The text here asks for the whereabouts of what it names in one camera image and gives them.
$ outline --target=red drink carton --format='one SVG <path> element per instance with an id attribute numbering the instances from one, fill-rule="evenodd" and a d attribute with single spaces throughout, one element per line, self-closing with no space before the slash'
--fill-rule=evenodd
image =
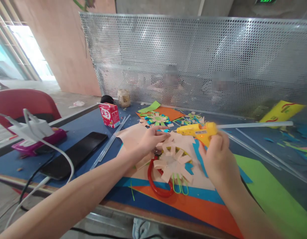
<path id="1" fill-rule="evenodd" d="M 103 116 L 104 125 L 116 128 L 120 125 L 117 105 L 110 103 L 101 103 L 99 105 L 101 116 Z"/>

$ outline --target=metal mesh screen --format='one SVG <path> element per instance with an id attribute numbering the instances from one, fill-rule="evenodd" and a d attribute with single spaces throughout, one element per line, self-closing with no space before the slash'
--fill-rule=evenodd
<path id="1" fill-rule="evenodd" d="M 250 118 L 279 100 L 307 104 L 307 21 L 80 16 L 103 94 Z M 177 87 L 162 84 L 168 66 Z M 233 86 L 215 89 L 215 71 L 233 71 Z"/>

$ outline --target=exit sign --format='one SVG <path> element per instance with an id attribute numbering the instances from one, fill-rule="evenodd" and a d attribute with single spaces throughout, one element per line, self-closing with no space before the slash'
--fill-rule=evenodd
<path id="1" fill-rule="evenodd" d="M 276 0 L 256 0 L 255 4 L 261 4 L 261 3 L 270 3 L 273 4 L 275 3 Z"/>

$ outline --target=smartphone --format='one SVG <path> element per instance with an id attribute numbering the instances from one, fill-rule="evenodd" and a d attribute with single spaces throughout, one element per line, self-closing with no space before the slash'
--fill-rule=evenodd
<path id="1" fill-rule="evenodd" d="M 93 152 L 105 142 L 107 137 L 105 134 L 92 132 L 66 150 L 66 154 L 73 162 L 74 169 L 82 166 L 92 156 Z M 62 180 L 70 175 L 71 167 L 67 159 L 61 154 L 44 166 L 40 173 L 56 180 Z"/>

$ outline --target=red scissors handle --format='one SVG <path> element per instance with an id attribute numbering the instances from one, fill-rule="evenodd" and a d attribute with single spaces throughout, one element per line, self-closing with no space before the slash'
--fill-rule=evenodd
<path id="1" fill-rule="evenodd" d="M 154 158 L 150 161 L 150 164 L 149 164 L 149 167 L 148 167 L 148 180 L 149 180 L 149 184 L 150 184 L 150 187 L 153 189 L 153 191 L 157 195 L 159 195 L 160 197 L 163 197 L 163 198 L 168 198 L 168 197 L 170 197 L 173 194 L 172 182 L 169 180 L 168 184 L 169 184 L 170 190 L 166 191 L 166 190 L 163 190 L 163 189 L 160 189 L 160 188 L 156 187 L 156 185 L 154 184 L 153 179 L 151 177 L 151 171 L 154 168 L 154 161 L 157 160 L 157 159 L 158 159 L 158 156 L 155 155 Z M 163 171 L 161 169 L 157 169 L 157 170 L 159 171 L 159 173 L 161 175 L 163 174 Z"/>

